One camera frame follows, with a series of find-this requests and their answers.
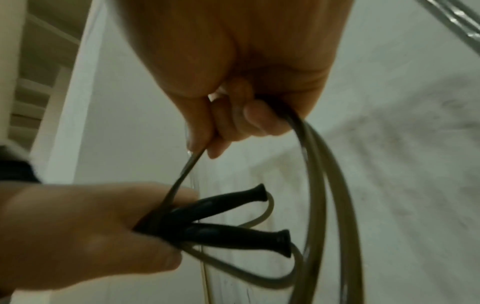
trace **hand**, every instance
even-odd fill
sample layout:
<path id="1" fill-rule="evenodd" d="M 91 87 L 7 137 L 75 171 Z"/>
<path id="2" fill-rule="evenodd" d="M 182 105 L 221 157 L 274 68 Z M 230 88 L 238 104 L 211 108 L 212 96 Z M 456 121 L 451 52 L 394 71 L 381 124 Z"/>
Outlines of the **hand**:
<path id="1" fill-rule="evenodd" d="M 288 131 L 255 94 L 301 117 L 312 110 L 353 0 L 116 2 L 133 47 L 186 119 L 189 148 L 208 144 L 215 158 L 232 141 Z"/>
<path id="2" fill-rule="evenodd" d="M 56 289 L 97 277 L 176 269 L 180 252 L 132 232 L 160 204 L 158 184 L 0 183 L 0 290 Z M 197 199 L 181 189 L 175 204 Z"/>

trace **black rubber handle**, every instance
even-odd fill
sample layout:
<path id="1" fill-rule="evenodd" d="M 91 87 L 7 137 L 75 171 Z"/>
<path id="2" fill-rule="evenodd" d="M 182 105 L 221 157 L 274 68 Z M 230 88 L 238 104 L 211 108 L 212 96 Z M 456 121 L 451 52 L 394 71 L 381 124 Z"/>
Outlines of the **black rubber handle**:
<path id="1" fill-rule="evenodd" d="M 161 219 L 161 225 L 188 224 L 250 202 L 266 202 L 267 200 L 265 186 L 260 184 L 250 190 L 212 196 L 201 199 L 195 204 L 174 209 Z"/>
<path id="2" fill-rule="evenodd" d="M 157 236 L 175 244 L 191 242 L 219 248 L 269 250 L 291 257 L 290 232 L 264 232 L 234 226 L 194 223 L 186 226 L 163 226 Z"/>

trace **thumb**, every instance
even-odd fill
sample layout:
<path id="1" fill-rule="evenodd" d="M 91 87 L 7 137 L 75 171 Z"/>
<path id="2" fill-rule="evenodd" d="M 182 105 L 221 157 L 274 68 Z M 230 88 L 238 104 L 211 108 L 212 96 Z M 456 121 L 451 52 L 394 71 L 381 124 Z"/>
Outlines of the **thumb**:
<path id="1" fill-rule="evenodd" d="M 168 94 L 188 126 L 187 147 L 192 152 L 205 148 L 215 135 L 215 124 L 208 96 L 185 98 Z"/>
<path id="2" fill-rule="evenodd" d="M 149 274 L 177 269 L 180 251 L 165 241 L 130 231 L 105 240 L 101 275 Z"/>

